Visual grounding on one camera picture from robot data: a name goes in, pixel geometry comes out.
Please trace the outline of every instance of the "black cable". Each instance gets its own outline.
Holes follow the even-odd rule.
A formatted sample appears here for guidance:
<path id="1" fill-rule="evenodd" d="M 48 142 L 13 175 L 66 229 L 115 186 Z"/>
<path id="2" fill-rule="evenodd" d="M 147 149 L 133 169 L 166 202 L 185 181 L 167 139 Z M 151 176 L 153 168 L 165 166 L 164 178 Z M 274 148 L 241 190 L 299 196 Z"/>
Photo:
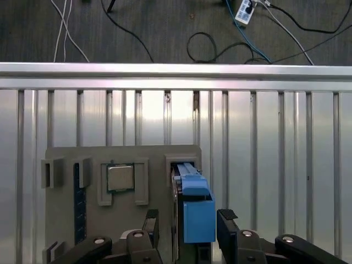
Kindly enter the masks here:
<path id="1" fill-rule="evenodd" d="M 335 34 L 342 26 L 342 24 L 345 22 L 347 15 L 350 13 L 351 11 L 351 7 L 352 7 L 352 0 L 350 2 L 350 5 L 347 9 L 347 12 L 345 14 L 345 16 L 343 16 L 343 19 L 341 20 L 340 24 L 337 26 L 337 28 L 333 31 L 328 31 L 328 30 L 320 30 L 320 29 L 307 29 L 306 27 L 301 26 L 292 15 L 290 15 L 287 11 L 285 11 L 284 9 L 277 7 L 276 5 L 270 4 L 269 6 L 270 8 L 279 10 L 280 12 L 284 13 L 285 15 L 287 15 L 289 18 L 291 18 L 291 20 L 302 30 L 304 31 L 309 31 L 309 32 L 317 32 L 317 33 L 324 33 L 324 34 Z"/>
<path id="2" fill-rule="evenodd" d="M 330 38 L 324 40 L 323 42 L 320 42 L 319 44 L 317 44 L 317 45 L 315 45 L 315 46 L 313 46 L 313 47 L 311 47 L 311 48 L 309 48 L 309 49 L 306 49 L 305 51 L 302 51 L 302 52 L 300 52 L 300 53 L 291 55 L 291 56 L 286 57 L 286 58 L 282 58 L 282 59 L 275 60 L 274 62 L 271 62 L 271 64 L 277 63 L 277 62 L 281 62 L 281 61 L 284 61 L 284 60 L 286 60 L 286 59 L 291 59 L 291 58 L 293 58 L 293 57 L 296 57 L 296 56 L 298 56 L 298 55 L 303 54 L 304 52 L 311 51 L 311 50 L 313 50 L 313 49 L 319 47 L 320 45 L 323 45 L 324 43 L 326 43 L 326 42 L 332 40 L 333 38 L 337 37 L 338 35 L 342 34 L 342 33 L 345 32 L 347 29 L 350 29 L 350 28 L 352 28 L 352 25 L 347 26 L 345 29 L 343 29 L 342 31 L 340 31 L 340 32 L 338 32 L 337 34 L 333 35 L 332 37 L 330 37 Z"/>
<path id="3" fill-rule="evenodd" d="M 264 58 L 250 58 L 248 60 L 245 61 L 245 63 L 243 64 L 248 64 L 250 62 L 259 62 L 259 61 L 265 61 L 267 64 L 270 64 L 266 59 Z"/>
<path id="4" fill-rule="evenodd" d="M 203 36 L 206 36 L 210 42 L 212 43 L 212 46 L 213 46 L 213 53 L 214 53 L 214 57 L 209 59 L 209 60 L 197 60 L 195 59 L 190 51 L 189 51 L 189 45 L 190 45 L 190 42 L 191 40 L 197 36 L 197 35 L 203 35 Z M 186 49 L 187 49 L 187 54 L 188 54 L 188 57 L 190 57 L 190 59 L 194 62 L 194 63 L 216 63 L 216 60 L 217 58 L 219 58 L 222 54 L 224 54 L 226 51 L 228 51 L 229 49 L 233 48 L 233 47 L 236 47 L 236 46 L 245 46 L 247 47 L 251 54 L 252 54 L 252 58 L 254 58 L 254 52 L 253 52 L 253 49 L 251 48 L 251 46 L 249 46 L 247 43 L 245 42 L 236 42 L 236 43 L 233 43 L 231 45 L 229 45 L 228 47 L 226 47 L 225 49 L 223 49 L 219 54 L 217 53 L 217 46 L 216 46 L 216 43 L 215 43 L 215 40 L 213 39 L 213 37 L 211 35 L 209 35 L 208 33 L 205 33 L 205 32 L 197 32 L 197 33 L 194 33 L 192 36 L 189 37 L 188 39 L 188 42 L 187 42 L 187 46 L 186 46 Z"/>
<path id="5" fill-rule="evenodd" d="M 148 56 L 149 56 L 151 62 L 154 62 L 152 56 L 150 55 L 149 50 L 147 49 L 147 47 L 145 46 L 145 44 L 143 43 L 143 41 L 141 41 L 141 39 L 140 39 L 136 34 L 134 34 L 132 31 L 129 31 L 128 29 L 125 29 L 124 27 L 120 26 L 120 25 L 109 15 L 109 13 L 106 11 L 106 9 L 105 9 L 105 7 L 104 7 L 103 0 L 101 0 L 101 6 L 102 6 L 102 8 L 103 8 L 103 10 L 104 10 L 105 15 L 109 18 L 109 20 L 110 20 L 115 26 L 117 26 L 119 29 L 125 31 L 125 32 L 128 33 L 128 34 L 131 34 L 132 36 L 134 36 L 134 37 L 142 44 L 142 46 L 144 47 L 145 51 L 148 53 Z"/>

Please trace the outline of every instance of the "cable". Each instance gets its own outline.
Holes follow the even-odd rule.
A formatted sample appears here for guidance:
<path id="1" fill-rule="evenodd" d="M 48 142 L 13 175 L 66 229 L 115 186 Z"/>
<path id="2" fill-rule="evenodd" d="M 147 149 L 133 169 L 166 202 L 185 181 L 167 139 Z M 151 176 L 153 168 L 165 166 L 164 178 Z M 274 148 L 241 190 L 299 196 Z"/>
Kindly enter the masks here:
<path id="1" fill-rule="evenodd" d="M 66 4 L 67 4 L 67 0 L 65 0 L 64 3 L 64 12 L 63 12 L 63 17 L 65 17 L 65 12 L 66 12 Z M 60 35 L 61 35 L 61 31 L 62 31 L 62 25 L 63 25 L 63 20 L 61 20 L 61 24 L 60 24 L 60 29 L 59 29 L 59 34 L 57 34 L 57 38 L 56 38 L 56 45 L 55 45 L 55 52 L 54 52 L 54 62 L 56 62 L 56 56 L 57 56 L 57 49 L 59 47 L 59 40 L 60 40 Z"/>
<path id="2" fill-rule="evenodd" d="M 55 7 L 56 11 L 59 13 L 61 19 L 62 19 L 62 22 L 65 26 L 65 29 L 66 29 L 66 32 L 67 32 L 67 35 L 68 35 L 68 38 L 71 40 L 72 44 L 76 47 L 76 49 L 82 54 L 82 56 L 86 59 L 87 62 L 89 62 L 89 59 L 87 58 L 86 54 L 84 54 L 84 52 L 81 50 L 81 48 L 76 44 L 76 42 L 74 42 L 74 40 L 72 39 L 71 35 L 70 35 L 70 32 L 67 28 L 67 24 L 65 22 L 65 19 L 64 19 L 64 16 L 62 15 L 60 9 L 57 7 L 57 5 L 54 3 L 53 0 L 50 0 L 51 3 L 53 4 L 53 6 Z"/>
<path id="3" fill-rule="evenodd" d="M 333 35 L 332 37 L 329 37 L 328 39 L 324 40 L 323 42 L 320 42 L 320 43 L 318 43 L 317 45 L 315 45 L 315 46 L 313 46 L 313 47 L 311 47 L 311 48 L 309 48 L 309 49 L 306 49 L 305 52 L 314 50 L 315 48 L 317 48 L 317 47 L 319 47 L 320 45 L 323 45 L 324 43 L 326 43 L 326 42 L 332 40 L 333 38 L 337 37 L 338 35 L 342 34 L 343 32 L 345 32 L 346 30 L 348 30 L 348 29 L 350 29 L 350 28 L 352 28 L 352 25 L 349 25 L 349 26 L 345 27 L 345 29 L 343 29 L 343 30 L 340 31 L 339 33 Z M 274 64 L 274 63 L 277 63 L 277 62 L 281 62 L 281 61 L 284 61 L 284 60 L 286 60 L 286 59 L 291 59 L 291 58 L 294 58 L 294 57 L 296 57 L 296 56 L 298 56 L 298 55 L 301 55 L 301 54 L 303 54 L 303 52 L 296 53 L 296 54 L 291 55 L 291 56 L 289 56 L 289 57 L 285 57 L 285 58 L 282 58 L 282 59 L 275 60 L 275 61 L 271 62 L 271 64 Z"/>
<path id="4" fill-rule="evenodd" d="M 70 15 L 71 15 L 71 11 L 72 11 L 72 0 L 70 0 L 70 9 L 67 15 L 67 27 L 68 27 L 68 21 L 70 19 Z M 67 40 L 67 31 L 65 33 L 65 39 L 64 39 L 64 62 L 66 62 L 66 40 Z"/>
<path id="5" fill-rule="evenodd" d="M 291 36 L 291 38 L 297 43 L 297 45 L 300 47 L 300 49 L 303 51 L 304 56 L 306 56 L 307 60 L 311 65 L 314 65 L 313 61 L 311 58 L 308 56 L 308 54 L 305 52 L 304 48 L 302 47 L 301 43 L 297 40 L 297 38 L 271 13 L 269 7 L 266 6 L 262 1 L 258 1 L 259 4 L 261 4 L 271 15 L 271 17 L 276 21 L 277 24 L 279 24 L 280 27 L 282 27 L 283 30 L 287 32 L 288 35 Z"/>
<path id="6" fill-rule="evenodd" d="M 263 58 L 265 58 L 268 62 L 270 62 L 271 60 L 270 60 L 262 51 L 260 51 L 258 48 L 256 48 L 256 47 L 249 41 L 249 39 L 246 37 L 246 35 L 244 34 L 243 30 L 242 30 L 242 29 L 240 28 L 240 26 L 238 25 L 238 23 L 237 23 L 237 21 L 236 21 L 236 19 L 235 19 L 235 16 L 234 16 L 234 14 L 233 14 L 233 12 L 232 12 L 232 10 L 231 10 L 231 7 L 230 7 L 230 4 L 229 4 L 228 1 L 229 1 L 229 0 L 225 0 L 226 5 L 227 5 L 227 7 L 228 7 L 228 9 L 229 9 L 229 11 L 230 11 L 230 14 L 231 14 L 231 17 L 232 17 L 232 19 L 233 19 L 233 21 L 234 21 L 234 23 L 235 23 L 235 26 L 236 26 L 237 29 L 240 31 L 242 37 L 245 39 L 245 41 L 248 43 L 248 45 L 251 46 L 251 48 L 252 48 L 257 54 L 259 54 L 260 56 L 262 56 Z"/>
<path id="7" fill-rule="evenodd" d="M 105 15 L 108 17 L 108 19 L 109 19 L 115 26 L 117 26 L 119 29 L 125 31 L 125 32 L 128 33 L 128 34 L 131 34 L 132 36 L 134 36 L 134 37 L 142 44 L 143 48 L 144 48 L 145 51 L 148 53 L 148 56 L 149 56 L 149 59 L 151 60 L 151 62 L 154 62 L 152 56 L 150 55 L 149 50 L 147 49 L 147 47 L 145 46 L 145 44 L 143 43 L 143 41 L 141 41 L 141 39 L 140 39 L 136 34 L 134 34 L 132 31 L 129 31 L 128 29 L 126 29 L 126 28 L 120 26 L 120 25 L 109 15 L 109 13 L 106 11 L 106 9 L 105 9 L 105 7 L 104 7 L 103 0 L 101 0 L 101 6 L 102 6 L 102 8 L 103 8 L 103 10 L 104 10 Z"/>
<path id="8" fill-rule="evenodd" d="M 248 64 L 250 62 L 259 62 L 259 61 L 265 61 L 266 63 L 270 64 L 266 59 L 264 58 L 250 58 L 248 60 L 245 61 L 244 64 Z"/>
<path id="9" fill-rule="evenodd" d="M 317 33 L 324 33 L 324 34 L 335 34 L 342 26 L 342 24 L 345 22 L 348 14 L 350 13 L 351 11 L 351 7 L 352 7 L 352 1 L 350 2 L 349 4 L 349 7 L 348 7 L 348 10 L 345 14 L 345 16 L 343 16 L 340 24 L 337 26 L 337 28 L 335 30 L 332 30 L 332 31 L 327 31 L 327 30 L 320 30 L 320 29 L 307 29 L 303 26 L 301 26 L 295 19 L 292 15 L 290 15 L 287 11 L 285 11 L 284 9 L 280 8 L 280 7 L 277 7 L 273 4 L 270 4 L 269 6 L 270 8 L 273 8 L 273 9 L 276 9 L 276 10 L 279 10 L 280 12 L 284 13 L 285 15 L 287 15 L 300 29 L 304 30 L 304 31 L 309 31 L 309 32 L 317 32 Z"/>
<path id="10" fill-rule="evenodd" d="M 190 42 L 191 40 L 197 36 L 197 35 L 203 35 L 203 36 L 206 36 L 210 42 L 212 43 L 212 46 L 213 46 L 213 52 L 214 52 L 214 57 L 212 59 L 209 59 L 209 60 L 197 60 L 195 59 L 189 52 L 189 45 L 190 45 Z M 213 39 L 213 37 L 211 35 L 209 35 L 208 33 L 205 33 L 205 32 L 197 32 L 197 33 L 194 33 L 192 36 L 189 37 L 188 39 L 188 42 L 187 42 L 187 46 L 186 46 L 186 49 L 187 49 L 187 54 L 188 56 L 190 57 L 190 59 L 194 62 L 194 63 L 216 63 L 216 60 L 217 58 L 219 58 L 221 55 L 223 55 L 226 51 L 228 51 L 229 49 L 233 48 L 233 47 L 236 47 L 236 46 L 245 46 L 247 47 L 251 54 L 252 54 L 252 58 L 254 58 L 254 53 L 253 53 L 253 49 L 251 48 L 251 46 L 249 46 L 247 43 L 245 42 L 237 42 L 237 43 L 233 43 L 231 45 L 229 45 L 228 47 L 226 47 L 225 49 L 223 49 L 219 54 L 217 53 L 217 46 L 216 46 L 216 43 L 215 43 L 215 40 Z"/>

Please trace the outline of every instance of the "vertical aluminum slat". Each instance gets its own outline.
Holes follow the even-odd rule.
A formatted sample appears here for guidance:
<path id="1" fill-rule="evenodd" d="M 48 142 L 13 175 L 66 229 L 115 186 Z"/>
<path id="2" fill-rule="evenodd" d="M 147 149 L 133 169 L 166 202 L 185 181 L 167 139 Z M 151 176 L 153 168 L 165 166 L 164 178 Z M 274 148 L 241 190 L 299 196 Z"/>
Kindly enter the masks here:
<path id="1" fill-rule="evenodd" d="M 17 99 L 17 91 L 0 91 L 0 256 L 3 263 L 15 262 Z"/>
<path id="2" fill-rule="evenodd" d="M 352 93 L 340 95 L 340 141 L 341 141 L 341 246 L 342 259 L 352 263 Z"/>
<path id="3" fill-rule="evenodd" d="M 193 144 L 193 92 L 171 91 L 171 144 Z"/>
<path id="4" fill-rule="evenodd" d="M 211 123 L 211 107 L 210 92 L 199 93 L 199 111 L 200 111 L 200 148 L 202 149 L 202 175 L 210 183 L 210 123 Z"/>
<path id="5" fill-rule="evenodd" d="M 241 229 L 251 228 L 250 92 L 229 93 L 229 208 Z"/>
<path id="6" fill-rule="evenodd" d="M 307 214 L 307 166 L 306 166 L 306 94 L 297 92 L 294 95 L 294 211 L 295 211 L 295 234 L 306 238 L 306 214 Z"/>
<path id="7" fill-rule="evenodd" d="M 281 179 L 283 179 L 283 206 L 281 208 L 283 210 L 280 213 L 284 213 L 283 223 L 279 223 L 280 226 L 283 227 L 280 232 L 294 234 L 295 232 L 295 118 L 294 118 L 294 100 L 295 94 L 292 92 L 286 92 L 283 95 L 284 100 L 284 124 L 283 131 L 280 131 L 280 135 L 284 136 L 283 142 L 283 159 L 282 156 L 279 155 L 280 163 L 283 161 L 284 170 L 281 172 L 283 175 L 279 175 Z"/>
<path id="8" fill-rule="evenodd" d="M 84 91 L 83 97 L 83 146 L 105 146 L 106 91 Z"/>
<path id="9" fill-rule="evenodd" d="M 112 91 L 106 92 L 105 145 L 112 146 L 113 99 Z"/>
<path id="10" fill-rule="evenodd" d="M 45 151 L 48 144 L 50 143 L 51 135 L 48 134 L 48 119 L 52 118 L 48 115 L 48 109 L 52 106 L 48 105 L 48 92 L 38 92 L 38 113 L 37 113 L 37 176 L 35 181 L 37 182 L 37 236 L 36 236 L 36 248 L 33 254 L 36 255 L 37 263 L 42 261 L 42 250 L 45 247 L 45 190 L 41 189 L 41 160 L 45 158 Z"/>
<path id="11" fill-rule="evenodd" d="M 224 190 L 225 171 L 223 168 L 223 94 L 210 92 L 210 188 L 215 196 L 216 210 L 225 208 L 227 191 Z M 222 263 L 221 250 L 213 243 L 213 263 Z"/>
<path id="12" fill-rule="evenodd" d="M 313 241 L 334 253 L 333 94 L 312 94 Z"/>
<path id="13" fill-rule="evenodd" d="M 272 241 L 278 234 L 278 94 L 257 93 L 258 231 Z"/>
<path id="14" fill-rule="evenodd" d="M 36 140 L 37 91 L 24 91 L 24 178 L 23 178 L 23 251 L 24 263 L 31 263 L 36 247 Z"/>
<path id="15" fill-rule="evenodd" d="M 15 263 L 22 264 L 23 247 L 23 143 L 24 143 L 24 92 L 18 91 L 16 131 L 16 183 L 15 183 Z"/>
<path id="16" fill-rule="evenodd" d="M 54 146 L 76 146 L 77 91 L 54 92 Z"/>
<path id="17" fill-rule="evenodd" d="M 251 93 L 250 102 L 250 181 L 251 181 L 251 229 L 258 229 L 258 110 L 257 94 Z"/>
<path id="18" fill-rule="evenodd" d="M 333 95 L 334 122 L 334 254 L 341 258 L 341 133 L 340 94 Z"/>
<path id="19" fill-rule="evenodd" d="M 123 146 L 124 112 L 123 91 L 112 91 L 112 145 Z"/>
<path id="20" fill-rule="evenodd" d="M 124 92 L 124 145 L 134 146 L 135 145 L 135 134 L 136 134 L 136 92 L 126 91 Z"/>
<path id="21" fill-rule="evenodd" d="M 142 145 L 164 145 L 164 91 L 142 91 Z"/>
<path id="22" fill-rule="evenodd" d="M 312 94 L 306 94 L 306 168 L 307 168 L 307 192 L 306 192 L 306 227 L 307 241 L 313 243 L 313 109 L 312 109 Z"/>

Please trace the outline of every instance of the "metal screw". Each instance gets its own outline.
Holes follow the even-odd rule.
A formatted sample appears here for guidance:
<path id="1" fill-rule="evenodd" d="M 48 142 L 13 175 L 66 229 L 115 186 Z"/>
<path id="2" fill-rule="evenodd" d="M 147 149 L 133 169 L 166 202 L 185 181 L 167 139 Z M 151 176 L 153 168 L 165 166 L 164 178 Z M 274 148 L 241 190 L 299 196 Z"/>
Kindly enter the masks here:
<path id="1" fill-rule="evenodd" d="M 140 238 L 140 237 L 143 237 L 143 234 L 142 233 L 134 233 L 133 236 L 135 238 Z"/>
<path id="2" fill-rule="evenodd" d="M 293 238 L 290 238 L 289 236 L 284 236 L 282 238 L 284 241 L 286 241 L 287 243 L 293 243 L 294 239 Z"/>
<path id="3" fill-rule="evenodd" d="M 94 240 L 94 243 L 95 244 L 101 244 L 101 243 L 103 243 L 105 240 L 104 240 L 104 238 L 97 238 L 96 240 Z"/>
<path id="4" fill-rule="evenodd" d="M 251 236 L 252 236 L 252 232 L 249 232 L 249 231 L 243 231 L 242 234 L 243 234 L 245 237 L 251 237 Z"/>

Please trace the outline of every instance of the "blue cable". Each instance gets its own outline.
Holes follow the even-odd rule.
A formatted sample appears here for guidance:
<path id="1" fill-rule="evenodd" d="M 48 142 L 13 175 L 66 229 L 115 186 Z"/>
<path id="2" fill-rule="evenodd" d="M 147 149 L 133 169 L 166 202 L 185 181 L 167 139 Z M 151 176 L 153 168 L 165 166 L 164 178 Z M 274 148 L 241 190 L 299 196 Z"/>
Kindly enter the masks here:
<path id="1" fill-rule="evenodd" d="M 262 52 L 260 51 L 258 48 L 256 48 L 250 41 L 249 39 L 247 38 L 247 36 L 244 34 L 243 30 L 240 28 L 240 26 L 238 25 L 236 19 L 235 19 L 235 16 L 231 10 L 231 7 L 230 7 L 230 4 L 228 2 L 228 0 L 225 0 L 226 4 L 227 4 L 227 7 L 229 8 L 229 11 L 230 11 L 230 14 L 231 14 L 231 17 L 237 27 L 237 29 L 240 31 L 241 35 L 243 36 L 243 38 L 246 40 L 246 42 L 248 43 L 249 46 L 252 47 L 252 49 L 258 53 L 260 56 L 262 56 L 264 59 L 266 59 L 268 62 L 271 62 L 271 60 Z"/>

